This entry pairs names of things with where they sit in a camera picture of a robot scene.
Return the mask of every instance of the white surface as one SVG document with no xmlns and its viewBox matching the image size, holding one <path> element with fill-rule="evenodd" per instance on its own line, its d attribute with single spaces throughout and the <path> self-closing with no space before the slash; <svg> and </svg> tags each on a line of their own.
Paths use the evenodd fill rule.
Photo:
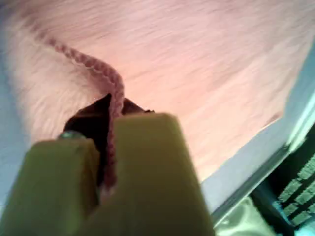
<svg viewBox="0 0 315 236">
<path fill-rule="evenodd" d="M 0 32 L 0 213 L 26 150 L 22 126 L 5 72 L 1 37 Z"/>
<path fill-rule="evenodd" d="M 315 90 L 315 45 L 300 72 L 285 115 L 253 137 L 237 154 L 202 182 L 202 189 L 213 212 L 289 139 L 298 119 Z"/>
<path fill-rule="evenodd" d="M 276 236 L 250 197 L 244 198 L 215 230 L 217 236 Z"/>
</svg>

